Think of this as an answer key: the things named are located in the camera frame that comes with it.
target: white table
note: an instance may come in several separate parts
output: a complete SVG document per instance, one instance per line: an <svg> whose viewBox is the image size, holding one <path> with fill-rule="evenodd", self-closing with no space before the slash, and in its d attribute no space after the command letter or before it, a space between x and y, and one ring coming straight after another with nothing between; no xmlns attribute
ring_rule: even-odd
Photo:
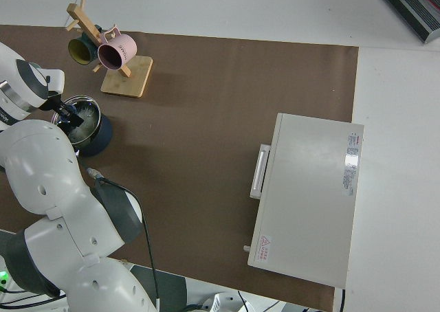
<svg viewBox="0 0 440 312"><path fill-rule="evenodd" d="M2 0L0 23L64 25L72 1ZM422 45L383 0L87 0L86 11L124 30L360 46L353 122L365 125L364 150L345 311L438 309L440 40Z"/></svg>

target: green light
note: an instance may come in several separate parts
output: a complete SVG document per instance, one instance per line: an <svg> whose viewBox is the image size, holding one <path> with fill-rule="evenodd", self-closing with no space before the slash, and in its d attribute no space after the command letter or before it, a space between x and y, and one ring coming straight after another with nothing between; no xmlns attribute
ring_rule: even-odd
<svg viewBox="0 0 440 312"><path fill-rule="evenodd" d="M9 278L9 275L6 271L0 272L0 279L7 280Z"/></svg>

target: power cord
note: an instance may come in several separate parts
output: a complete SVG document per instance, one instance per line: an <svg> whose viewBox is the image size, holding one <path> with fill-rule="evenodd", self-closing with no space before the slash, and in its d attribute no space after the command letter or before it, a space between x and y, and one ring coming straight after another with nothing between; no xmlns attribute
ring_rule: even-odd
<svg viewBox="0 0 440 312"><path fill-rule="evenodd" d="M0 286L0 291L1 291L2 293L27 293L26 290L9 291L9 290L3 288L2 286Z"/></svg>
<svg viewBox="0 0 440 312"><path fill-rule="evenodd" d="M30 307L39 307L40 305L44 305L44 304L49 304L52 302L56 302L57 300L62 300L63 298L65 298L66 295L61 295L59 297L56 298L51 298L50 300L44 300L42 302L37 302L37 303L31 303L31 304L24 304L24 305L12 305L12 306L8 306L8 305L4 305L4 304L0 304L0 309L1 310L19 310L19 309L28 309Z"/></svg>
<svg viewBox="0 0 440 312"><path fill-rule="evenodd" d="M150 256L151 270L153 271L154 286L155 286L155 291L156 291L156 310L157 310L157 312L159 312L160 311L160 296L159 296L159 285L157 284L157 271L156 271L156 267L154 264L153 248L151 247L151 239L150 239L149 229L147 226L146 217L145 217L144 209L142 208L142 204L140 203L136 194L131 192L128 188L126 188L126 187L124 187L124 186L122 186L122 185L120 185L110 179L105 178L101 174L101 172L97 171L96 169L87 167L86 165L84 165L80 161L79 157L77 157L77 159L78 159L78 163L86 169L87 174L90 177L94 178L96 181L103 181L109 185L112 185L112 186L115 186L121 190L124 190L125 192L129 193L132 197L134 197L135 200L137 201L137 204L139 205L139 208L140 208L140 212L142 214L142 225L144 226L146 244L148 246L148 254Z"/></svg>
<svg viewBox="0 0 440 312"><path fill-rule="evenodd" d="M186 305L182 310L180 310L179 312L191 312L194 310L200 310L203 307L203 305L198 305L198 304L189 304Z"/></svg>
<svg viewBox="0 0 440 312"><path fill-rule="evenodd" d="M33 296L28 296L28 297L24 297L24 298L20 298L19 300L12 300L10 302L4 302L4 303L0 303L1 305L6 305L6 304L12 304L12 303L17 303L20 302L22 300L28 300L29 298L34 298L34 297L39 297L42 296L43 294L38 294L38 295L33 295Z"/></svg>
<svg viewBox="0 0 440 312"><path fill-rule="evenodd" d="M273 303L270 307L268 307L266 310L264 310L263 312L269 311L272 307L274 307L275 305L277 305L280 301Z"/></svg>
<svg viewBox="0 0 440 312"><path fill-rule="evenodd" d="M339 312L344 312L344 305L345 305L345 289L342 290L341 307L339 309Z"/></svg>
<svg viewBox="0 0 440 312"><path fill-rule="evenodd" d="M157 285L157 272L156 272L156 267L154 265L153 250L151 249L151 240L150 240L149 230L148 230L148 227L147 227L147 224L146 224L146 217L145 217L144 210L142 209L142 205L139 202L138 197L135 195L135 193L131 192L128 188L125 188L124 186L122 186L122 185L120 185L118 183L115 183L114 181L112 181L110 179L107 179L105 177L99 177L100 173L98 171L96 171L94 169L91 169L89 171L89 169L90 168L87 169L88 173L92 172L92 173L95 174L95 176L98 176L98 177L95 177L96 180L103 181L103 182L105 182L105 183L107 183L109 185L118 187L121 190L124 190L125 192L129 193L130 195L132 195L136 199L137 204L139 205L140 211L141 211L141 214L142 214L142 224L144 226L144 232L145 232L145 237L146 237L146 244L148 245L148 254L150 256L151 269L153 270L153 279L154 279L154 285L155 285L155 290L156 290L156 299L158 300L159 299L159 286Z"/></svg>
<svg viewBox="0 0 440 312"><path fill-rule="evenodd" d="M245 301L245 299L243 298L243 296L241 295L241 293L240 293L239 290L238 290L238 292L239 292L239 296L240 296L240 298L241 298L241 301L243 302L243 305L245 306L246 312L249 312L248 307L246 306L246 301Z"/></svg>

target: pink mug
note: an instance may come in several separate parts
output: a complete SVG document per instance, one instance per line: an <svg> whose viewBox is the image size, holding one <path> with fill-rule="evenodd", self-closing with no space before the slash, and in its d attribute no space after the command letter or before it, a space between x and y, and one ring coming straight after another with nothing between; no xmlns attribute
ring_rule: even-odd
<svg viewBox="0 0 440 312"><path fill-rule="evenodd" d="M108 41L105 35L112 31L115 37ZM102 44L98 48L98 58L107 69L120 69L136 55L136 42L129 35L121 34L116 26L102 32L100 37Z"/></svg>

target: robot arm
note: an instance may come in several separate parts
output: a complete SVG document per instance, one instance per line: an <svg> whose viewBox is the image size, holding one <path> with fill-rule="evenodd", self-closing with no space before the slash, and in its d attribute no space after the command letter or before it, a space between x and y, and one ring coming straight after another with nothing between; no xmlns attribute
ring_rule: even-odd
<svg viewBox="0 0 440 312"><path fill-rule="evenodd" d="M8 241L8 271L25 290L63 290L71 312L155 311L136 278L107 257L142 230L136 198L99 180L87 186L61 129L21 121L37 108L68 112L51 99L64 74L37 69L1 43L0 59L0 166L19 203L44 216Z"/></svg>
<svg viewBox="0 0 440 312"><path fill-rule="evenodd" d="M37 109L55 110L71 119L75 126L82 120L61 102L64 73L43 69L25 61L0 43L0 131L25 119Z"/></svg>

